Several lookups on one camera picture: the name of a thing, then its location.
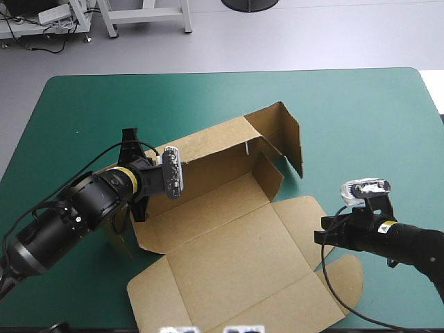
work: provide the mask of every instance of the power strip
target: power strip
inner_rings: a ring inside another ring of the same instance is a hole
[[[66,19],[71,16],[71,9],[69,5],[66,3],[65,5],[61,5],[55,8],[51,8],[45,10],[44,12],[39,12],[39,23],[40,24],[48,24],[51,22],[56,22],[59,19]]]

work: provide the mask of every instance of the white furniture frame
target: white furniture frame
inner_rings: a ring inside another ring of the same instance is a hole
[[[91,20],[93,13],[85,14],[83,12],[82,6],[78,0],[69,0],[71,7],[74,11],[74,17],[78,20],[78,26],[76,29],[77,33],[87,33],[91,28]],[[91,0],[89,2],[91,7],[96,5],[96,0]],[[23,24],[16,24],[12,20],[10,20],[11,29],[14,33],[15,37],[21,37],[25,35],[41,35],[45,31],[45,33],[66,33],[67,29],[59,28],[57,26],[46,29],[46,26],[38,26],[35,24],[31,24],[28,22],[24,22]],[[12,38],[12,34],[8,28],[8,25],[5,21],[0,21],[0,40]]]
[[[144,0],[142,9],[112,10],[108,0],[97,0],[110,37],[118,37],[116,24],[144,23],[183,19],[186,33],[192,32],[188,0],[179,7],[156,8],[155,0]]]

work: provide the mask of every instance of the white desk leg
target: white desk leg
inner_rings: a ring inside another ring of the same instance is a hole
[[[108,0],[97,0],[99,3],[100,11],[102,12],[103,21],[105,22],[106,28],[108,30],[108,35],[110,37],[118,37],[116,30],[114,29],[114,26],[112,25],[110,16],[108,14],[109,11],[111,11],[111,5]]]
[[[91,25],[88,22],[85,14],[83,14],[83,10],[82,10],[82,7],[80,6],[79,2],[77,0],[69,0],[69,3],[71,4],[71,7],[74,11],[76,19],[78,20],[79,28],[82,31],[89,31],[89,29],[91,28]]]
[[[191,15],[189,14],[188,0],[180,0],[180,5],[182,6],[183,23],[186,33],[192,33],[191,28]]]

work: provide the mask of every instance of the yellow band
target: yellow band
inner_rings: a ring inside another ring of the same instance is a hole
[[[111,168],[110,170],[119,170],[126,174],[130,179],[131,183],[133,184],[133,194],[137,192],[137,179],[136,176],[134,176],[134,173],[131,172],[131,170],[127,168],[123,168],[122,166],[115,166],[114,168]]]

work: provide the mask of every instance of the box flap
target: box flap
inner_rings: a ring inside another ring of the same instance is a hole
[[[328,289],[322,269],[318,270],[316,274],[325,285],[325,288]],[[361,261],[355,255],[344,255],[327,265],[327,274],[330,283],[341,299],[347,305],[355,307],[364,289],[364,270],[362,269]],[[338,302],[336,303],[344,314],[348,314],[349,311],[346,308],[342,307]]]
[[[270,205],[168,258],[191,322],[203,331],[312,272]]]
[[[191,162],[260,136],[244,117],[236,117],[159,146],[157,150],[175,146],[180,150],[182,161]],[[147,155],[154,157],[152,151],[147,151]]]
[[[302,149],[299,123],[282,102],[247,114],[245,119],[285,155],[302,177]]]
[[[326,213],[312,196],[282,200],[272,203],[272,206],[314,270],[321,263],[321,247],[314,243],[313,232],[321,229],[321,217]],[[331,249],[331,246],[326,246],[325,254]]]
[[[127,291],[140,332],[157,332],[161,326],[191,326],[167,257],[134,277]]]
[[[342,311],[311,273],[209,332],[220,333],[227,325],[260,324],[267,333],[318,333],[342,318]]]

